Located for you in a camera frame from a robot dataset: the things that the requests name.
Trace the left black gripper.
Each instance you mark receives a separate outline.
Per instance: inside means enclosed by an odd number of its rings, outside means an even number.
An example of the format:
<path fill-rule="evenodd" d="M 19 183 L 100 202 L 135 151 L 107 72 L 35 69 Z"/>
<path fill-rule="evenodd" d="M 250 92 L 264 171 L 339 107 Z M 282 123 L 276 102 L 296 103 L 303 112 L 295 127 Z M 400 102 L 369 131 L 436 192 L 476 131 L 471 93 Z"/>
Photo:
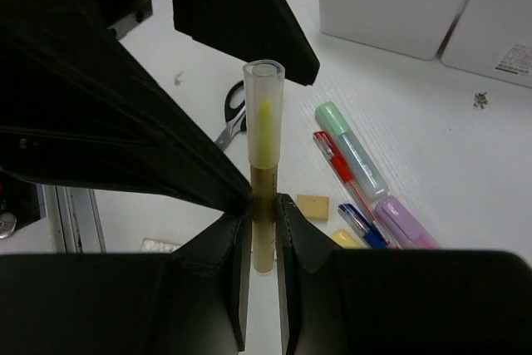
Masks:
<path fill-rule="evenodd" d="M 312 85 L 320 63 L 286 0 L 172 0 L 175 30 Z M 249 182 L 116 40 L 151 0 L 1 0 L 1 169 L 20 180 L 164 195 L 242 215 Z"/>

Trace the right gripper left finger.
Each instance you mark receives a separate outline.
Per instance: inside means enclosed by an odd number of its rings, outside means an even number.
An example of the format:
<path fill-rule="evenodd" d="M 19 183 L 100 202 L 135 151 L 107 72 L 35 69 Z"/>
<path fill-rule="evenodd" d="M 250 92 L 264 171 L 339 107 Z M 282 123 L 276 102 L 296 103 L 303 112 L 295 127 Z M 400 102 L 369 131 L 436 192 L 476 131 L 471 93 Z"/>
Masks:
<path fill-rule="evenodd" d="M 251 226 L 224 214 L 174 256 L 171 352 L 241 352 L 245 348 Z"/>

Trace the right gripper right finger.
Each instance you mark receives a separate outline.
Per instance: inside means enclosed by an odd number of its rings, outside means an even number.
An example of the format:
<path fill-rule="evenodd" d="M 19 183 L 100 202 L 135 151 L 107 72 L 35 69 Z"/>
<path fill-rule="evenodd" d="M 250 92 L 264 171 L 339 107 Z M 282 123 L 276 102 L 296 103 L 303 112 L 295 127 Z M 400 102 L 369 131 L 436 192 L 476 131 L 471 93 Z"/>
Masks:
<path fill-rule="evenodd" d="M 290 195 L 279 194 L 276 206 L 282 352 L 344 353 L 342 248 L 303 216 Z"/>

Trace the slim yellow highlighter pen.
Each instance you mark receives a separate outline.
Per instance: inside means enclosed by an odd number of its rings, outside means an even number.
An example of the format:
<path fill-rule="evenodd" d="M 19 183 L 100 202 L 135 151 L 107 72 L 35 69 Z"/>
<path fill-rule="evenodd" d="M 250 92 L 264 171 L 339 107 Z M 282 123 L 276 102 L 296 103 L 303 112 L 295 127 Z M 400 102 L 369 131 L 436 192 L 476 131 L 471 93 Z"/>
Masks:
<path fill-rule="evenodd" d="M 244 91 L 252 187 L 252 258 L 261 276 L 273 270 L 278 163 L 285 69 L 273 60 L 246 64 Z"/>

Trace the tan eraser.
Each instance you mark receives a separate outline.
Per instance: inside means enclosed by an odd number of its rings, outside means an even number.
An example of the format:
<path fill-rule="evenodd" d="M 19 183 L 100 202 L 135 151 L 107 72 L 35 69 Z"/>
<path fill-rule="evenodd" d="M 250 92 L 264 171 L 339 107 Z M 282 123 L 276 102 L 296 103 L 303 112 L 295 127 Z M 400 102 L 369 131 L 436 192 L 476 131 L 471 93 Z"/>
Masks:
<path fill-rule="evenodd" d="M 307 219 L 328 221 L 329 198 L 319 195 L 297 195 L 296 204 Z"/>

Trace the yellow highlighter marker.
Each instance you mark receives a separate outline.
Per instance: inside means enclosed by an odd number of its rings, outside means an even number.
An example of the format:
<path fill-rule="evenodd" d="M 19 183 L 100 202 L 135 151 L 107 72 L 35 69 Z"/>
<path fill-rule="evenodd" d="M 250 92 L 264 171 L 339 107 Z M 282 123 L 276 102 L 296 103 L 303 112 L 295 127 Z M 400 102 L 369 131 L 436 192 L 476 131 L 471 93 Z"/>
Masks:
<path fill-rule="evenodd" d="M 345 229 L 334 232 L 331 239 L 344 249 L 360 249 L 362 247 Z"/>

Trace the blue gel pen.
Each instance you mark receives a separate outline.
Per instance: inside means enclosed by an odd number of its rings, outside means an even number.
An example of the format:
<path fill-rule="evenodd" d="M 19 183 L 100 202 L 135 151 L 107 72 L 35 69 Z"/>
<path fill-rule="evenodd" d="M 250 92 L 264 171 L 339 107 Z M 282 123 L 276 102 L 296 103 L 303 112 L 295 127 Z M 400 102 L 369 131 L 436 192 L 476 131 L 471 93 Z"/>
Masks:
<path fill-rule="evenodd" d="M 353 205 L 340 204 L 337 207 L 337 211 L 369 248 L 387 248 L 384 239 L 382 239 L 379 235 L 375 234 L 374 229 L 370 227 L 370 224 Z"/>

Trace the pink purple highlighter marker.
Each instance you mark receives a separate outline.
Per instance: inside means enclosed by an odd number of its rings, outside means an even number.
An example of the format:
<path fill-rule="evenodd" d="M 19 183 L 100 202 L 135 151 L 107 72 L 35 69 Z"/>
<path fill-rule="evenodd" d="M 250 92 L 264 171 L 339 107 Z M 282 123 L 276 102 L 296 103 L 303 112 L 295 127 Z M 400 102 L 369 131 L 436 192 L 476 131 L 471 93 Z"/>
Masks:
<path fill-rule="evenodd" d="M 410 211 L 389 195 L 375 205 L 375 213 L 404 249 L 439 249 L 441 246 Z"/>

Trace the red gel pen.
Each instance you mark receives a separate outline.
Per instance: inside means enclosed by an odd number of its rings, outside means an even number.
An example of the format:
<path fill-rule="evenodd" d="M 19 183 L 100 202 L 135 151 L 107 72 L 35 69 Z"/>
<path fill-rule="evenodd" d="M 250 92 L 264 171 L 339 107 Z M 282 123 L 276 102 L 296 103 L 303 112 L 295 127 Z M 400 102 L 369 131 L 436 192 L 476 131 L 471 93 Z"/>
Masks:
<path fill-rule="evenodd" d="M 366 239 L 369 231 L 371 231 L 376 239 L 380 239 L 382 246 L 391 248 L 391 240 L 380 230 L 374 211 L 359 189 L 353 173 L 329 134 L 325 131 L 316 131 L 313 133 L 313 140 L 328 161 L 328 164 L 334 169 L 338 179 L 346 187 L 348 193 L 362 207 L 362 211 L 359 211 L 354 205 L 339 205 L 340 214 L 346 221 L 352 222 L 355 225 L 355 229 L 362 225 L 365 226 L 363 239 Z"/>

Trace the green highlighter marker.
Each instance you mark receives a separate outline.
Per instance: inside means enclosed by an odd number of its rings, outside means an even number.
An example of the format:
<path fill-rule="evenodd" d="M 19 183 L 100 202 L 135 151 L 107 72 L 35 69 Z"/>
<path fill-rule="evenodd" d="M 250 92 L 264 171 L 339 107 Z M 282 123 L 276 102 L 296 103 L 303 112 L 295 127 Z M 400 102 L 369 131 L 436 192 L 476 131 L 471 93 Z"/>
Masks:
<path fill-rule="evenodd" d="M 315 109 L 315 119 L 339 149 L 368 200 L 387 196 L 387 182 L 337 106 L 332 101 L 323 103 Z"/>

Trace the white pink desk organizer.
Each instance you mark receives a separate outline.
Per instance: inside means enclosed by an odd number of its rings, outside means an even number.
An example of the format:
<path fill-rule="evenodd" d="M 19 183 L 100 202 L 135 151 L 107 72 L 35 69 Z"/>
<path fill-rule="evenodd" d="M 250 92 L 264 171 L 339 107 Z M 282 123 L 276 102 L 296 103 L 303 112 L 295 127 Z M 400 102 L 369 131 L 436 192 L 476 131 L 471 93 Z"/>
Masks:
<path fill-rule="evenodd" d="M 521 86 L 531 0 L 318 0 L 321 31 Z"/>

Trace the black handled scissors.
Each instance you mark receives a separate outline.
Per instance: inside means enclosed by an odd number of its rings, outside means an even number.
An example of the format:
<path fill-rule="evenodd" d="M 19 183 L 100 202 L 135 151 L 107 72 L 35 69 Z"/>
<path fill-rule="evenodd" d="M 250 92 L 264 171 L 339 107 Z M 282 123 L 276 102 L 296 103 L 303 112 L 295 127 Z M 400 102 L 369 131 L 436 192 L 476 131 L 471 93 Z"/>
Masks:
<path fill-rule="evenodd" d="M 232 105 L 232 100 L 235 100 L 236 96 L 243 91 L 244 82 L 238 81 L 229 89 L 224 99 L 225 128 L 215 141 L 215 144 L 222 151 L 229 147 L 229 144 L 238 133 L 247 131 L 245 99 L 242 99 L 237 106 Z"/>

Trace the aluminium rail frame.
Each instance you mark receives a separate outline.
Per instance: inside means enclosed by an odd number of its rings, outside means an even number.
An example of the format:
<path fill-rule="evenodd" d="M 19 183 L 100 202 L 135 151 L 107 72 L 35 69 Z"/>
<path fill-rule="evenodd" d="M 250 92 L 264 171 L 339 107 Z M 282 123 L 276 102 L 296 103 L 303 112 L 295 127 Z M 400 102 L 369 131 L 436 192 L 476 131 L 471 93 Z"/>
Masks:
<path fill-rule="evenodd" d="M 104 254 L 106 244 L 94 190 L 39 185 L 42 212 L 56 252 Z"/>

